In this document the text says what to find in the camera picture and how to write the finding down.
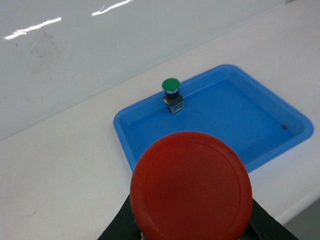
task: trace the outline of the white surface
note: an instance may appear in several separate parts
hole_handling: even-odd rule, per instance
[[[283,4],[2,0],[0,140]]]
[[[97,239],[129,193],[113,127],[124,107],[235,64],[308,116],[313,136],[252,172],[253,197],[281,223],[320,197],[320,1],[296,0],[0,142],[0,238]]]

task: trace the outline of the green push button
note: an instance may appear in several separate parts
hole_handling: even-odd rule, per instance
[[[176,78],[168,78],[167,80],[164,80],[162,83],[162,88],[166,92],[174,92],[177,90],[180,86],[180,82]]]

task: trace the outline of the plastic tray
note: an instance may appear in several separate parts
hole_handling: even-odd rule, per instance
[[[158,139],[196,131],[229,145],[248,172],[313,133],[310,120],[234,65],[220,65],[183,81],[185,108],[172,114],[159,92],[121,110],[113,124],[128,163]]]

